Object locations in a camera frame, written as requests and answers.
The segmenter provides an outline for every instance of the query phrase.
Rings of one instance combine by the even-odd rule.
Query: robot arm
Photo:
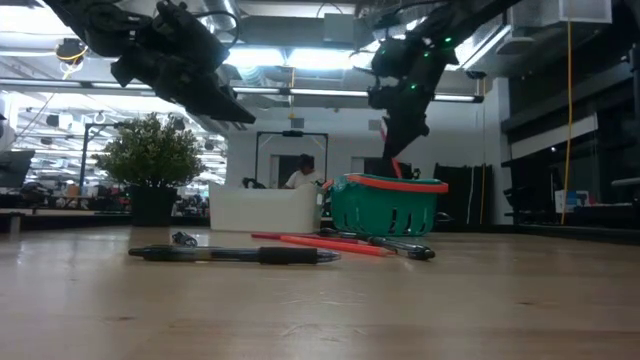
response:
[[[394,77],[395,86],[369,89],[369,105],[387,110],[383,158],[397,156],[418,136],[427,136],[425,112],[448,64],[458,64],[455,48],[482,24],[520,0],[439,1],[425,21],[405,33],[405,39],[387,38],[371,62],[376,78]]]
[[[120,9],[120,0],[44,0],[95,53],[119,57],[111,74],[121,86],[134,78],[195,115],[253,123],[255,117],[220,84],[216,69],[228,49],[187,11],[185,3],[157,3],[151,18]]]

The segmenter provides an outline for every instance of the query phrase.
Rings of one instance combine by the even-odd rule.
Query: plastic basket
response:
[[[364,174],[336,178],[330,187],[333,223],[371,236],[421,236],[433,228],[439,180],[401,180]]]

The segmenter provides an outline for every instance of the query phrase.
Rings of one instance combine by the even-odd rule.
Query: pen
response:
[[[272,265],[317,264],[340,259],[340,254],[333,251],[288,247],[237,249],[151,245],[130,249],[129,255],[142,257],[148,261],[241,261]]]
[[[429,260],[436,257],[436,253],[424,245],[415,245],[377,236],[372,236],[367,241],[373,246],[381,246],[414,260]]]

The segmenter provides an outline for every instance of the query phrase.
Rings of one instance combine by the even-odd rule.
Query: yellow cable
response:
[[[67,71],[65,71],[64,75],[62,75],[62,80],[67,80],[69,75],[73,74],[73,67],[76,65],[76,62],[78,62],[78,58],[73,60],[73,64],[71,64]]]
[[[482,96],[486,96],[487,95],[487,79],[484,78],[482,79]],[[484,111],[484,104],[482,105],[482,195],[480,197],[480,225],[482,225],[482,222],[484,220],[484,187],[485,187],[485,181],[486,181],[486,177],[487,177],[487,161],[486,158],[484,156],[485,154],[485,111]]]
[[[573,40],[572,40],[572,26],[571,26],[571,11],[569,11],[567,17],[567,93],[569,98],[569,134],[567,136],[567,156],[564,161],[564,190],[563,190],[563,204],[562,204],[562,218],[560,224],[565,224],[565,218],[567,215],[567,192],[569,190],[569,161],[571,154],[571,126],[573,125]]]

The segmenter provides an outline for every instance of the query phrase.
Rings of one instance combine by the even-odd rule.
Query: plant pot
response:
[[[170,226],[176,189],[131,187],[133,226]]]

